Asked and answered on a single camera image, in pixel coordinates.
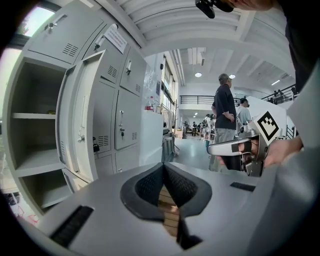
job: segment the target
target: paper sign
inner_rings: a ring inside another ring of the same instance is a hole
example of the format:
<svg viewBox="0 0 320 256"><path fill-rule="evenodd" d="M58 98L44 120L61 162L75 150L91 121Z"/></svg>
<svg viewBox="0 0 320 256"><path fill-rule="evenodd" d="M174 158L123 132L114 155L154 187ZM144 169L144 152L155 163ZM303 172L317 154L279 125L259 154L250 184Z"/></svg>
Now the paper sign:
<svg viewBox="0 0 320 256"><path fill-rule="evenodd" d="M122 35L117 30L117 27L111 25L104 33L106 39L108 39L122 54L124 54L127 41L124 40Z"/></svg>

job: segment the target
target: white wall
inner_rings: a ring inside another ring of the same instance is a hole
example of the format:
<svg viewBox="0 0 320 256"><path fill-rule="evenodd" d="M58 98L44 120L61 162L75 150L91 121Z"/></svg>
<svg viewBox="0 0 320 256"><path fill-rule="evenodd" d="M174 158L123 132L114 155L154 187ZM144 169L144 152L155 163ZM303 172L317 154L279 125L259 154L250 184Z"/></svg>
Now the white wall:
<svg viewBox="0 0 320 256"><path fill-rule="evenodd" d="M19 49L7 48L3 51L0 59L0 119L4 104L5 92L12 69L21 53Z"/></svg>
<svg viewBox="0 0 320 256"><path fill-rule="evenodd" d="M282 129L282 134L286 134L287 111L284 108L252 96L247 97L247 100L250 104L250 107L248 109L252 117L256 117L266 111L269 111L278 127Z"/></svg>

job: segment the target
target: black rubber strip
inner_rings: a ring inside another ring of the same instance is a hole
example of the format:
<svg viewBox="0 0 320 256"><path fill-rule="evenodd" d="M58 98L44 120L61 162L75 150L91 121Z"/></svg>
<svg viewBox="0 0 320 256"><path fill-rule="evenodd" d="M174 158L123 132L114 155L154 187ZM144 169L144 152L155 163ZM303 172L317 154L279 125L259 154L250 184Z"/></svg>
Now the black rubber strip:
<svg viewBox="0 0 320 256"><path fill-rule="evenodd" d="M246 141L244 143L244 152L251 152L252 144L251 141Z"/></svg>
<svg viewBox="0 0 320 256"><path fill-rule="evenodd" d="M88 206L79 206L51 236L51 239L63 247L68 247L93 211Z"/></svg>
<svg viewBox="0 0 320 256"><path fill-rule="evenodd" d="M239 183L239 182L233 182L230 186L234 187L236 189L250 191L250 192L253 192L256 188L256 186L243 184L243 183Z"/></svg>

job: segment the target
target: locker vent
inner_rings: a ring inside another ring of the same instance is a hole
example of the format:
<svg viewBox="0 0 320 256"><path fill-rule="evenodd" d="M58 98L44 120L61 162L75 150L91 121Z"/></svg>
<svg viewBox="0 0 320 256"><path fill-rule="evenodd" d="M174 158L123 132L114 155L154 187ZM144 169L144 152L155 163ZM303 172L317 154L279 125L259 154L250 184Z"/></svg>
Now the locker vent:
<svg viewBox="0 0 320 256"><path fill-rule="evenodd" d="M133 132L132 133L132 140L134 141L134 140L136 140L137 139L137 133L136 132Z"/></svg>
<svg viewBox="0 0 320 256"><path fill-rule="evenodd" d="M66 153L65 153L65 144L64 142L61 140L60 141L60 146L61 146L61 153L66 156Z"/></svg>
<svg viewBox="0 0 320 256"><path fill-rule="evenodd" d="M141 86L136 84L136 85L135 85L135 90L136 90L138 93L140 93Z"/></svg>
<svg viewBox="0 0 320 256"><path fill-rule="evenodd" d="M73 57L73 56L75 56L77 51L78 51L78 47L76 47L70 43L67 43L62 52L66 55Z"/></svg>
<svg viewBox="0 0 320 256"><path fill-rule="evenodd" d="M108 146L109 145L109 136L99 136L98 137L98 145L99 145L99 147Z"/></svg>
<svg viewBox="0 0 320 256"><path fill-rule="evenodd" d="M117 70L113 66L110 66L108 70L108 74L115 78L117 77Z"/></svg>

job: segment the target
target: door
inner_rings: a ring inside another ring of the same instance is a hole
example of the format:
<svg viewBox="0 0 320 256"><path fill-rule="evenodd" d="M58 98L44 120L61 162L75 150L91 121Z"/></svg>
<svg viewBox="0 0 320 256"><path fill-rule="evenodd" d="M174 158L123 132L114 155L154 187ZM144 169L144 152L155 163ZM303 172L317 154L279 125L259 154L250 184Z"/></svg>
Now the door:
<svg viewBox="0 0 320 256"><path fill-rule="evenodd" d="M95 167L98 178L114 174L111 155L97 158Z"/></svg>
<svg viewBox="0 0 320 256"><path fill-rule="evenodd" d="M120 88L115 117L115 149L135 144L140 139L141 98Z"/></svg>
<svg viewBox="0 0 320 256"><path fill-rule="evenodd" d="M81 73L73 108L73 145L77 169L93 181L96 167L93 150L93 120L97 93L99 93L99 66L104 53L100 52L81 61Z"/></svg>
<svg viewBox="0 0 320 256"><path fill-rule="evenodd" d="M121 173L139 166L137 146L115 153L116 172Z"/></svg>
<svg viewBox="0 0 320 256"><path fill-rule="evenodd" d="M94 39L89 49L87 50L85 57L106 50L108 56L103 63L105 68L101 73L101 78L116 84L117 79L121 78L121 66L123 65L123 62L127 57L130 47L127 44L126 49L122 54L108 39L103 37L104 33L107 31L110 25L112 25L112 23L106 25L101 33Z"/></svg>
<svg viewBox="0 0 320 256"><path fill-rule="evenodd" d="M114 88L102 82L97 83L93 112L93 137L95 138L94 143L99 147L98 153L111 150L111 115L114 95Z"/></svg>
<svg viewBox="0 0 320 256"><path fill-rule="evenodd" d="M122 72L120 86L140 97L144 88L146 68L145 60L135 49L130 48Z"/></svg>
<svg viewBox="0 0 320 256"><path fill-rule="evenodd" d="M103 23L94 11L80 1L61 8L43 31L32 38L29 50L73 64L86 41Z"/></svg>

